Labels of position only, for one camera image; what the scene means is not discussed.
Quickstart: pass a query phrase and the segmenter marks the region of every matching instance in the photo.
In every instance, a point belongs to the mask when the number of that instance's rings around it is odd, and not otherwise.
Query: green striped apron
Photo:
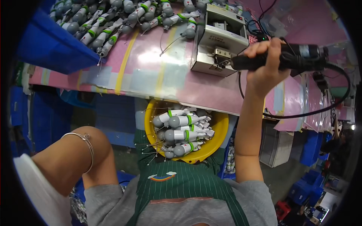
[[[154,152],[150,147],[146,148],[147,136],[142,130],[135,133],[135,144],[138,152]],[[191,197],[212,197],[224,200],[230,210],[236,226],[249,226],[247,218],[231,186],[216,176],[215,168],[219,166],[215,156],[210,156],[206,161],[198,164],[188,164],[182,161],[171,161],[157,163],[149,161],[155,154],[139,154],[140,179],[137,185],[137,201],[135,213],[127,222],[127,225],[136,225],[138,216],[151,200],[177,199]]]

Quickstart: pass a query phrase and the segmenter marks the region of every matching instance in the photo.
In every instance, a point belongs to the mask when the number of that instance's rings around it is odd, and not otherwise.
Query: gray shirt
[[[139,176],[125,192],[118,185],[101,185],[85,190],[88,225],[125,225],[134,214]],[[249,225],[276,226],[277,217],[269,189],[264,182],[228,182]],[[213,198],[152,200],[141,212],[137,225],[235,225],[225,201]]]

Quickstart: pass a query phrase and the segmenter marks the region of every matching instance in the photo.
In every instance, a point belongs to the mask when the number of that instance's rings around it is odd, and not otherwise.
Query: hand
[[[290,75],[290,69],[283,71],[279,68],[279,57],[281,54],[281,43],[279,38],[270,41],[258,42],[244,51],[244,55],[254,58],[257,54],[263,54],[268,50],[265,66],[247,74],[247,91],[264,99],[268,92]]]

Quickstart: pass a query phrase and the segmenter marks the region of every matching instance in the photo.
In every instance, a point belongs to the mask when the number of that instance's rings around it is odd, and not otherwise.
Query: red stool
[[[286,202],[278,201],[275,205],[275,211],[277,213],[278,222],[282,221],[285,216],[291,211],[291,208],[288,206]]]

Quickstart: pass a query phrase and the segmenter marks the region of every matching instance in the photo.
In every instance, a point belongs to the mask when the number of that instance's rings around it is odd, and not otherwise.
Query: silver bracelet
[[[90,138],[89,134],[88,134],[88,133],[85,133],[84,135],[82,135],[82,134],[80,134],[80,133],[73,133],[73,132],[71,132],[71,133],[66,133],[66,134],[64,134],[64,135],[62,136],[62,138],[65,137],[66,135],[76,135],[76,136],[80,137],[82,140],[84,140],[84,141],[86,142],[86,144],[88,145],[89,150],[90,150],[90,155],[91,155],[91,157],[92,157],[92,162],[91,162],[91,164],[90,164],[90,167],[89,167],[89,169],[85,172],[85,174],[88,173],[88,172],[90,171],[90,169],[92,168],[92,166],[93,166],[93,158],[94,158],[94,149],[93,149],[92,144],[91,144],[90,141],[89,141],[89,138]]]

